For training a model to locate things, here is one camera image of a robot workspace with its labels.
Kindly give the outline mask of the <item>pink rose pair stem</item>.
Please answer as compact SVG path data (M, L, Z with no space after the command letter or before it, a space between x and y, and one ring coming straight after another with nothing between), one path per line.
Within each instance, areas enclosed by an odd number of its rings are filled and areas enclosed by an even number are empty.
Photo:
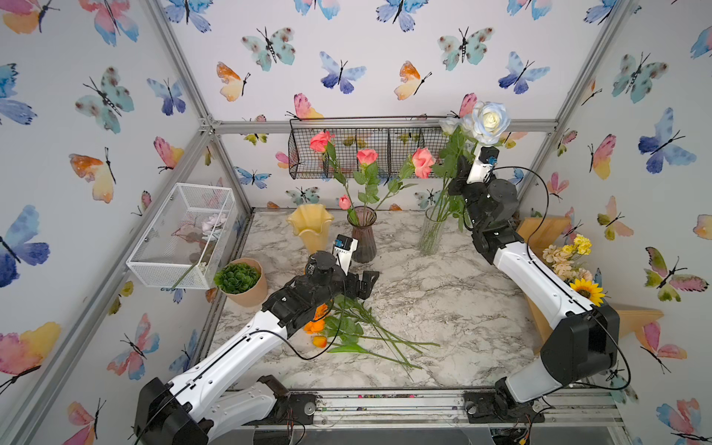
M322 131L313 136L310 140L310 148L315 153L322 156L327 169L332 172L334 178L344 187L344 195L348 195L354 206L352 194L350 194L349 178L346 176L339 159L337 150L332 143L333 135L328 131ZM353 172L353 179L358 185L363 185L365 189L357 194L357 200L363 205L376 204L380 201L378 195L378 154L376 150L360 150L356 156L357 168Z

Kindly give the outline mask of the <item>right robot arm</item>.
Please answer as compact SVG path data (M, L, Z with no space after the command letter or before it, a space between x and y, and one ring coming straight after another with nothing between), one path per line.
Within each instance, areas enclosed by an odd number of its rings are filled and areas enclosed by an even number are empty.
M478 253L522 289L552 329L532 363L495 385L499 406L513 410L612 368L619 355L619 314L606 304L594 305L535 256L510 222L517 190L492 169L459 157L448 192L465 202Z

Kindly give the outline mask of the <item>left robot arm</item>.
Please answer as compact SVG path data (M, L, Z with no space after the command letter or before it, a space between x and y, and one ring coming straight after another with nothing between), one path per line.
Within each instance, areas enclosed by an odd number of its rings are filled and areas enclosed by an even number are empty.
M376 271L349 272L329 252L311 255L304 274L272 293L218 350L167 383L154 378L144 385L133 426L136 443L209 444L268 418L287 398L287 390L273 376L233 395L226 391L265 354L315 320L320 306L338 296L366 300L378 278Z

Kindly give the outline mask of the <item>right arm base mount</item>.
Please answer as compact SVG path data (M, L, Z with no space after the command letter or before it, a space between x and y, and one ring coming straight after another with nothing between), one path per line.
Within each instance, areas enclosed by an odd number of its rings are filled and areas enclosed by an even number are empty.
M506 386L506 378L488 390L464 393L464 411L470 424L530 422L537 413L533 402L517 402Z

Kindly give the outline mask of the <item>pink tulip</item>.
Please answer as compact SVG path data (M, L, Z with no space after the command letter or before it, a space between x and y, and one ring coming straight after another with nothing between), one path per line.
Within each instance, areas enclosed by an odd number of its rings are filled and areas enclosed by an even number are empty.
M359 217L352 205L352 201L350 200L348 195L344 195L339 198L339 207L343 210L346 211L347 213L347 218L350 224L357 226L359 224Z

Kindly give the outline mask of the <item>pink rose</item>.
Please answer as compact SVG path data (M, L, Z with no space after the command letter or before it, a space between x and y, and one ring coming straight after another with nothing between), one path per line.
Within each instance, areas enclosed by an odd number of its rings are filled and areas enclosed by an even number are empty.
M376 204L376 210L378 210L386 200L393 198L398 195L402 190L411 187L412 184L406 184L405 180L415 176L419 179L428 179L432 173L433 166L435 165L435 159L427 148L419 148L411 158L402 165L400 172L389 181L388 192L378 204Z

